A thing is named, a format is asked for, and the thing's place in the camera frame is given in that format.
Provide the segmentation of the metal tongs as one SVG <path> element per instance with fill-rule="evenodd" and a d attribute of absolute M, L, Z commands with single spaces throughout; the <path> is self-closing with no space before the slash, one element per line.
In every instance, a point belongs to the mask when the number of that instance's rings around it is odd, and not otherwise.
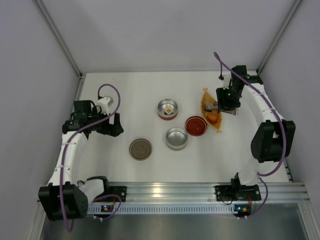
<path fill-rule="evenodd" d="M 213 110 L 218 111 L 219 113 L 227 113 L 227 114 L 231 114 L 234 116 L 238 115 L 238 110 L 237 109 L 232 109 L 232 110 L 226 110 L 226 109 L 222 109 L 219 107 L 219 105 L 215 102 L 215 103 L 209 103 L 209 102 L 205 102 L 204 103 L 204 110 L 206 112 L 212 112 Z"/>

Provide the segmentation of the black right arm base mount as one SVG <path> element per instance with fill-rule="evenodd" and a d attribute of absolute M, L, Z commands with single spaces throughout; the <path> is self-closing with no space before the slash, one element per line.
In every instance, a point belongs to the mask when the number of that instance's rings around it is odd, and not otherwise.
<path fill-rule="evenodd" d="M 262 199 L 259 186 L 216 185 L 214 187 L 218 202 L 260 201 Z"/>

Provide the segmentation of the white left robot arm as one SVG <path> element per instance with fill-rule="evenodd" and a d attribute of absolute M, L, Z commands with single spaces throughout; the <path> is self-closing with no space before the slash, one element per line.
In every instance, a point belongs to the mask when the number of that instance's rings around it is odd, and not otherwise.
<path fill-rule="evenodd" d="M 112 104 L 110 96 L 99 97 L 97 102 L 78 100 L 73 103 L 74 111 L 62 125 L 62 145 L 54 172 L 47 186 L 38 191 L 38 199 L 50 221 L 82 219 L 92 202 L 124 201 L 106 176 L 92 176 L 85 181 L 76 176 L 92 132 L 111 137 L 124 132 L 119 113 L 114 114 L 113 123 L 109 122 Z"/>

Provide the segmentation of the orange fried shrimp piece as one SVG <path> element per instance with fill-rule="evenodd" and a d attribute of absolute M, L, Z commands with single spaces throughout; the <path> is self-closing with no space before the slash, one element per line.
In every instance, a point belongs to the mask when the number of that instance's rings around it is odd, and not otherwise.
<path fill-rule="evenodd" d="M 219 114 L 209 113 L 207 119 L 212 123 L 216 123 L 219 120 Z"/>

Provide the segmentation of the brown round lid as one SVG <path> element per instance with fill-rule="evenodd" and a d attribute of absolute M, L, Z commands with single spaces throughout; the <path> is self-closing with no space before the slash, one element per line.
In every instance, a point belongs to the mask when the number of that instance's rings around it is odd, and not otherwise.
<path fill-rule="evenodd" d="M 145 138 L 137 138 L 129 146 L 130 156 L 136 161 L 148 159 L 153 151 L 152 144 Z"/>

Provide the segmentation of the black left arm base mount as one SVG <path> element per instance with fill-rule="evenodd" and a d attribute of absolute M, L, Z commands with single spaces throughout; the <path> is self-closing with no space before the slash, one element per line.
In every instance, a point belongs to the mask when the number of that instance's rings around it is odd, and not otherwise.
<path fill-rule="evenodd" d="M 111 185 L 106 190 L 107 195 L 117 195 L 122 202 L 126 202 L 127 198 L 127 186 L 124 185 Z M 107 197 L 106 202 L 119 202 L 119 199 L 115 196 Z"/>

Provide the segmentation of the red round lid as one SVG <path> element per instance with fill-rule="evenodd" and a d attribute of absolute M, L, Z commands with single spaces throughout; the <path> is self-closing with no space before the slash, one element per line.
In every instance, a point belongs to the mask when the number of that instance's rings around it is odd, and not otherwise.
<path fill-rule="evenodd" d="M 202 136 L 208 128 L 205 120 L 200 116 L 191 116 L 185 122 L 185 130 L 194 137 Z"/>

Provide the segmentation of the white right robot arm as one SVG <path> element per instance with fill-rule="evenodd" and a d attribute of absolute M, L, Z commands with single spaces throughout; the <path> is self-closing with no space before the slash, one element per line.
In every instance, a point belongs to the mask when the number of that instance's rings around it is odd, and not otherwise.
<path fill-rule="evenodd" d="M 249 75 L 245 65 L 237 65 L 230 74 L 218 78 L 223 86 L 216 89 L 217 110 L 236 112 L 244 100 L 257 122 L 250 143 L 251 157 L 235 175 L 242 186 L 256 185 L 259 178 L 272 176 L 281 168 L 290 154 L 296 125 L 276 110 L 260 76 Z"/>

